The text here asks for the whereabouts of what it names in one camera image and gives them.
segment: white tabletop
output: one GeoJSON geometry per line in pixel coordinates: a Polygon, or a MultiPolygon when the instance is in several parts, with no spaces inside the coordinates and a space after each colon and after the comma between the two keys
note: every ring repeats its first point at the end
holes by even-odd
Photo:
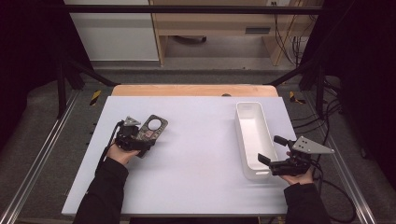
{"type": "MultiPolygon", "coordinates": [[[[285,181],[278,176],[252,181],[243,174],[234,124],[238,102],[261,103],[271,136],[295,140],[280,97],[108,97],[62,213],[76,214],[116,123],[127,116],[143,123],[154,114],[169,124],[146,157],[127,166],[124,215],[285,214],[285,181]]],[[[275,150],[286,159],[286,147],[275,144],[275,150]]]]}

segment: wall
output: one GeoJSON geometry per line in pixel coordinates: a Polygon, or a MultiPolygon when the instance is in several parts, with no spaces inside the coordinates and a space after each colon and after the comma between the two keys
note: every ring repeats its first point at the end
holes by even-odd
{"type": "MultiPolygon", "coordinates": [[[[146,0],[64,0],[67,5],[148,5],[146,0]]],[[[158,61],[151,16],[71,13],[91,61],[158,61]]]]}

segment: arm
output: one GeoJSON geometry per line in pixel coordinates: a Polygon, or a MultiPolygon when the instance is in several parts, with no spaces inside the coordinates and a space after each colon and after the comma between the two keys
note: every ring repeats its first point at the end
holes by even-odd
{"type": "Polygon", "coordinates": [[[110,147],[105,162],[91,182],[73,223],[120,223],[123,187],[128,176],[125,164],[138,151],[110,147]]]}
{"type": "Polygon", "coordinates": [[[312,172],[308,170],[304,175],[281,176],[290,186],[285,192],[288,213],[286,223],[330,224],[323,201],[312,179],[312,172]]]}

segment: black sleeve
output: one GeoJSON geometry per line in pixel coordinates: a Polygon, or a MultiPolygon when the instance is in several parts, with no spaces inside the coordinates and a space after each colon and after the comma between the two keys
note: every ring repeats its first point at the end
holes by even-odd
{"type": "Polygon", "coordinates": [[[284,192],[288,205],[287,224],[331,224],[314,184],[291,185],[284,192]]]}
{"type": "Polygon", "coordinates": [[[106,158],[82,199],[73,223],[117,223],[123,201],[128,170],[106,158]]]}

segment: white container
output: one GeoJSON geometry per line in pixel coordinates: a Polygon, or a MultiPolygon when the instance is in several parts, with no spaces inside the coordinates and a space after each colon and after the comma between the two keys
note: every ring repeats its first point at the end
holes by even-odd
{"type": "Polygon", "coordinates": [[[262,112],[262,105],[257,102],[236,104],[235,124],[246,178],[255,180],[268,177],[271,171],[267,165],[259,162],[258,153],[271,161],[278,161],[278,159],[262,112]]]}

